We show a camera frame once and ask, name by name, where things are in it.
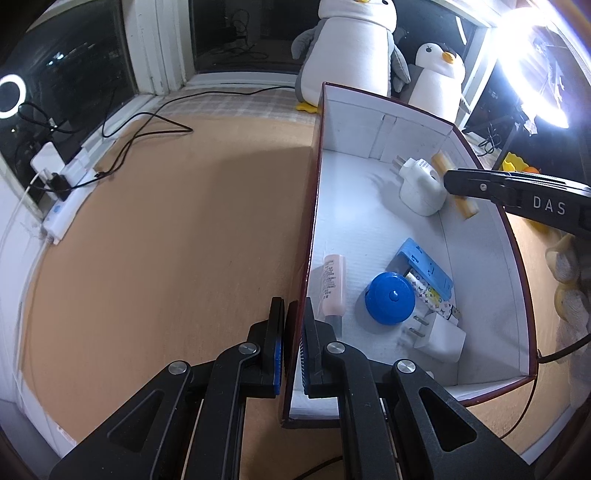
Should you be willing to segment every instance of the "open cardboard box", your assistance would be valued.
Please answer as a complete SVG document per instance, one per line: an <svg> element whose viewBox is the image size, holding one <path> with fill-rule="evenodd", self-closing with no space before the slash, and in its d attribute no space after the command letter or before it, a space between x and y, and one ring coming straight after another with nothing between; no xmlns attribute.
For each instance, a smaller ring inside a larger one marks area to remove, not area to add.
<svg viewBox="0 0 591 480"><path fill-rule="evenodd" d="M430 159L437 152L458 168L482 168L451 123L396 100L325 84L314 128L307 203L285 326L284 426L338 419L335 398L309 399L303 390L299 348L304 301L319 312L324 256L346 257L347 310L342 341L369 359L393 364L410 358L464 406L495 398L537 375L530 290L505 212L477 200L480 212L464 220L448 197L430 217L412 212L399 197L398 156ZM377 323L363 295L388 271L398 248L413 238L453 280L452 302L466 332L462 355L445 364L413 348L413 319Z"/></svg>

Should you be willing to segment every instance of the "penguin plush toy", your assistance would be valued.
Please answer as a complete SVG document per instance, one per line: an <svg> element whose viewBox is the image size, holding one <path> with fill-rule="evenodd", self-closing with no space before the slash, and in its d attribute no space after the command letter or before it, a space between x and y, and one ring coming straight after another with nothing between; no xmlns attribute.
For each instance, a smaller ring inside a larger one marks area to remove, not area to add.
<svg viewBox="0 0 591 480"><path fill-rule="evenodd" d="M439 118L455 122L462 107L472 113L462 95L466 69L462 58L442 44L425 43L417 51L415 65L409 65L411 81L400 93L400 99Z"/></svg>
<svg viewBox="0 0 591 480"><path fill-rule="evenodd" d="M320 0L320 22L298 35L291 55L306 55L295 82L298 110L315 112L323 82L389 96L410 82L408 66L394 44L393 0Z"/></svg>

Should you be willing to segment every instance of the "penguin beak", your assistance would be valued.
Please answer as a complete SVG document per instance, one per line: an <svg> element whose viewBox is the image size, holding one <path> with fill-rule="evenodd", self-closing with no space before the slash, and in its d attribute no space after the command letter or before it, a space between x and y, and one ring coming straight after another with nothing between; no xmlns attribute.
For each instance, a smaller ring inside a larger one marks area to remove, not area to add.
<svg viewBox="0 0 591 480"><path fill-rule="evenodd" d="M443 58L444 61L448 62L448 63L453 63L454 60L456 59L452 53L449 53L448 51L445 51L441 54L441 57Z"/></svg>

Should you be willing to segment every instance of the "blue button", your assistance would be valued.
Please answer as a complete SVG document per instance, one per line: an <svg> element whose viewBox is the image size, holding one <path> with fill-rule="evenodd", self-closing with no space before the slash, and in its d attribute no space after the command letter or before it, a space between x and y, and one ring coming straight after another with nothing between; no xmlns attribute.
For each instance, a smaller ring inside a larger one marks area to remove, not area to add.
<svg viewBox="0 0 591 480"><path fill-rule="evenodd" d="M414 310L414 291L402 275L380 273L365 292L365 307L383 325L395 325L411 316Z"/></svg>

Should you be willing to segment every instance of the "plaid cloth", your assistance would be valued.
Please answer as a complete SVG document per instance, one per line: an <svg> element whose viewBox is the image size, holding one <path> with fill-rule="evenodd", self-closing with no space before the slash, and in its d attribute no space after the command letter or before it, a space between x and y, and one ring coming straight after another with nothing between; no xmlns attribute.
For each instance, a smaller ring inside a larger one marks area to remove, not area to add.
<svg viewBox="0 0 591 480"><path fill-rule="evenodd" d="M228 92L254 92L260 89L261 88L254 87L220 87L215 90ZM208 90L212 89L185 89L169 95L166 97L166 100ZM171 103L164 107L161 110L161 113L176 113L179 115L257 116L313 124L316 116L310 113L296 111L296 104L297 99L292 89L269 90L268 92L256 93L250 96L211 93Z"/></svg>

